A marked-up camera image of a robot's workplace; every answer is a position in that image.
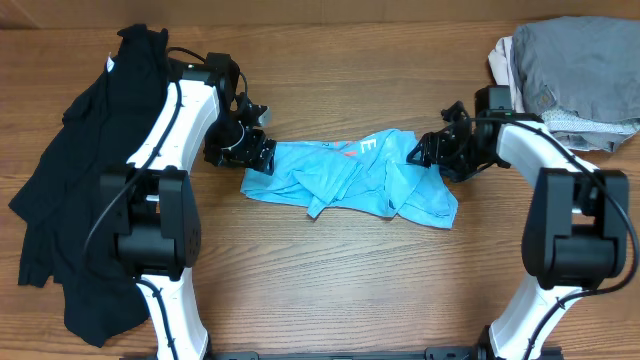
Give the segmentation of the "light blue printed t-shirt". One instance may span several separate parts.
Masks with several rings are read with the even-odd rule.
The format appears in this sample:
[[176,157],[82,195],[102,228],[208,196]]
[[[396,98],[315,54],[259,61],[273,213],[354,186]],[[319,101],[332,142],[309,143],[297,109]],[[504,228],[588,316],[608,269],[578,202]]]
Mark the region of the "light blue printed t-shirt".
[[274,173],[248,170],[241,192],[253,200],[305,207],[312,218],[339,207],[450,229],[458,202],[437,167],[406,161],[417,144],[414,132],[399,129],[359,141],[281,142]]

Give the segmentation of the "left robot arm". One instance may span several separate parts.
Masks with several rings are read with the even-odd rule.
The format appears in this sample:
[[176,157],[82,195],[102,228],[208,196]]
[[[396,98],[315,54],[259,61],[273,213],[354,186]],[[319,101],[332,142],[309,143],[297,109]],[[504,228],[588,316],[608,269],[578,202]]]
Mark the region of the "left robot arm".
[[224,53],[168,61],[164,107],[139,149],[100,178],[105,209],[95,228],[146,301],[157,359],[211,359],[193,267],[201,223],[189,174],[198,155],[216,167],[274,171],[265,105],[251,102],[239,65]]

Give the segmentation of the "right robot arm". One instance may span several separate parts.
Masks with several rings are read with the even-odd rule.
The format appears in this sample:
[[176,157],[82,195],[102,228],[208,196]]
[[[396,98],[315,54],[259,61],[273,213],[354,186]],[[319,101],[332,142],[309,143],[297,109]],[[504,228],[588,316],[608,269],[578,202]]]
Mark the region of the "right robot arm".
[[638,268],[628,178],[580,159],[538,115],[517,112],[509,87],[487,86],[474,101],[473,114],[461,102],[442,110],[446,127],[424,134],[406,159],[437,166],[453,182],[493,165],[515,168],[534,189],[521,240],[527,274],[476,344],[430,347],[425,356],[563,360],[545,342],[566,312],[583,298],[621,290]]

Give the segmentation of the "beige folded garment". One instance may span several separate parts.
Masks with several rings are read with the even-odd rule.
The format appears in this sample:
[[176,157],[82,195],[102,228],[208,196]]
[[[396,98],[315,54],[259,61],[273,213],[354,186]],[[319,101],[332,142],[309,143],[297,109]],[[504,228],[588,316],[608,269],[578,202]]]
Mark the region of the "beige folded garment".
[[488,55],[488,62],[495,83],[509,87],[513,109],[518,113],[524,113],[522,85],[515,61],[512,36],[498,40]]

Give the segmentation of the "grey folded garment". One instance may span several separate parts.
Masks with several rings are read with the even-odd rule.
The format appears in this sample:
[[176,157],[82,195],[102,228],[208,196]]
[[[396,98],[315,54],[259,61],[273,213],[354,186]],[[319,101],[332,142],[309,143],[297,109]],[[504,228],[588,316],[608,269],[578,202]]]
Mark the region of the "grey folded garment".
[[[525,112],[551,109],[584,119],[639,119],[639,22],[561,17],[529,23],[513,34]],[[616,151],[634,135],[552,132],[565,146]]]

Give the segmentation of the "black t-shirt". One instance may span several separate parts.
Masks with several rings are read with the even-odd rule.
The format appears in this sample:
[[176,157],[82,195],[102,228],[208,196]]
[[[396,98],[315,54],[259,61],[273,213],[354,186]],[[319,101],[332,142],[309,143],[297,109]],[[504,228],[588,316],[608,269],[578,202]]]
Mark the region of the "black t-shirt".
[[123,165],[147,138],[167,96],[167,30],[119,30],[117,55],[63,113],[63,127],[9,207],[27,224],[18,282],[60,284],[64,324],[102,347],[149,317],[134,280],[109,254],[96,221],[106,204],[99,178]]

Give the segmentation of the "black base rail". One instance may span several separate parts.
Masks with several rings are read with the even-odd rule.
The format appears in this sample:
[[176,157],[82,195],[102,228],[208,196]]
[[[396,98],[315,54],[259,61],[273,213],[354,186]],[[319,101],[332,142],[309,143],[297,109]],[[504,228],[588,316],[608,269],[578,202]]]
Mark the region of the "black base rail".
[[471,347],[433,347],[417,352],[356,352],[259,355],[256,352],[209,353],[211,360],[472,360]]

